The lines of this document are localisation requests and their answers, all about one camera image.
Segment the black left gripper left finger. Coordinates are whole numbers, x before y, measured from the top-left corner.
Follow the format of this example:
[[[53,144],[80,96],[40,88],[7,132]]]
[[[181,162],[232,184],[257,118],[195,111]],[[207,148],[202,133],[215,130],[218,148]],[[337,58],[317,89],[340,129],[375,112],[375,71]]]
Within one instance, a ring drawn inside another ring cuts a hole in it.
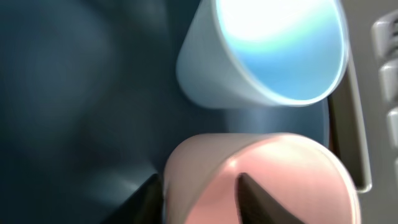
[[[163,224],[163,206],[162,181],[153,174],[102,224]]]

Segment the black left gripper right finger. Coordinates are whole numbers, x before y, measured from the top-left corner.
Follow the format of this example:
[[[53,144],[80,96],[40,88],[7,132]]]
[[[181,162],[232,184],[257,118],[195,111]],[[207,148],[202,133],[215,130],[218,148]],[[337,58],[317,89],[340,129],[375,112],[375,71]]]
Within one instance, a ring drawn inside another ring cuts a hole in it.
[[[303,224],[247,173],[236,179],[236,205],[242,224]]]

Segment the pink cup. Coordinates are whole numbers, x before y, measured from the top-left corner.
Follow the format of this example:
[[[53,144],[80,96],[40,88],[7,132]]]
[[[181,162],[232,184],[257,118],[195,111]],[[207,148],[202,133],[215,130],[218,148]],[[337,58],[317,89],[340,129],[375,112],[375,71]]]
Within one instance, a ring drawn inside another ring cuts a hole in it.
[[[354,182],[341,161],[297,134],[200,134],[164,170],[167,223],[240,223],[236,179],[249,174],[303,223],[360,223]]]

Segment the light blue cup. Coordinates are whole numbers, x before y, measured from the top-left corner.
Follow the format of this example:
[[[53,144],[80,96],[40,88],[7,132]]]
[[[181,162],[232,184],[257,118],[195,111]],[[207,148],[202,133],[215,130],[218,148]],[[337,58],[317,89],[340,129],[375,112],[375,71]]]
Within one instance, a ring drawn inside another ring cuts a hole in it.
[[[176,76],[214,109],[301,107],[328,97],[349,59],[337,0],[205,0],[180,49]]]

